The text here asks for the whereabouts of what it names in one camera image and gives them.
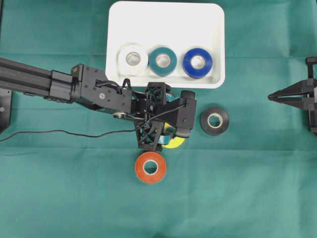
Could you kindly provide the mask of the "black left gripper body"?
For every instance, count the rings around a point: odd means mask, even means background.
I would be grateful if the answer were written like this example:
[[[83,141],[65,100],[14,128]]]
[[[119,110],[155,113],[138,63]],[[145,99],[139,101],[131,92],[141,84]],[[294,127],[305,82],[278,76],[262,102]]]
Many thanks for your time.
[[[163,135],[164,122],[159,121],[159,109],[167,103],[165,94],[171,93],[171,87],[166,83],[149,83],[144,92],[132,91],[131,116],[134,121],[137,144],[140,149],[161,151],[158,144]]]

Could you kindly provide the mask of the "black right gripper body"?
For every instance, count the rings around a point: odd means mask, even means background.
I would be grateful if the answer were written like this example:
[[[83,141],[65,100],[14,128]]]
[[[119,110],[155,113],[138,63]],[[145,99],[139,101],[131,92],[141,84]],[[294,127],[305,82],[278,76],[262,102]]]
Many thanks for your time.
[[[312,92],[308,93],[308,98],[312,100],[308,105],[309,131],[317,133],[317,80],[314,78],[314,65],[317,64],[316,57],[307,57],[305,63],[308,69],[308,86],[312,86]]]

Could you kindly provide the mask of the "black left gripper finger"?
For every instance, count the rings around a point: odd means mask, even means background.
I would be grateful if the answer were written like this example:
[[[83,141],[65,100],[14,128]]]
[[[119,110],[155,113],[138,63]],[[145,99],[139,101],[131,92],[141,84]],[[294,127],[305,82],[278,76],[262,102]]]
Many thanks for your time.
[[[172,139],[173,135],[171,133],[161,135],[158,139],[158,144],[167,145]]]
[[[166,93],[166,94],[165,94],[165,97],[166,97],[166,101],[167,101],[167,102],[172,102],[172,101],[174,101],[174,95],[173,95],[173,94]]]

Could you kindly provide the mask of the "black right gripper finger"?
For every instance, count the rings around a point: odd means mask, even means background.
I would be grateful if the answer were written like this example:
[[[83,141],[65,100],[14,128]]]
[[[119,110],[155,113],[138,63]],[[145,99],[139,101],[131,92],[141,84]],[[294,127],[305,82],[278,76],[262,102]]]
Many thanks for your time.
[[[308,91],[309,90],[307,89],[307,80],[302,80],[284,89],[269,94],[268,97],[299,96],[307,94]]]
[[[306,97],[268,97],[270,101],[286,104],[299,109],[308,109],[309,99]]]

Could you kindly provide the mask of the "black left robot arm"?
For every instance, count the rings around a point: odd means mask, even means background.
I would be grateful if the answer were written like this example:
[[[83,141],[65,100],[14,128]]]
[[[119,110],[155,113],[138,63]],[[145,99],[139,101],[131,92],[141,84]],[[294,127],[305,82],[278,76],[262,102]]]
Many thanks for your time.
[[[149,83],[144,92],[138,92],[130,79],[125,78],[119,85],[107,79],[104,71],[83,64],[67,74],[1,58],[0,87],[57,103],[77,103],[117,119],[131,120],[138,147],[149,151],[162,150],[159,138],[164,125],[176,123],[180,105],[176,99],[168,100],[171,87],[165,83]]]

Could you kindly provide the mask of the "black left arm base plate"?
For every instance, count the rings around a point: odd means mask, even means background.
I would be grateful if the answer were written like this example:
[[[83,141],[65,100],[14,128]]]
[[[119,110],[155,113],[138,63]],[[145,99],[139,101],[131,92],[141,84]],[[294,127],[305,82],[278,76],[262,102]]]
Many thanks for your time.
[[[10,126],[12,91],[0,89],[0,132]]]

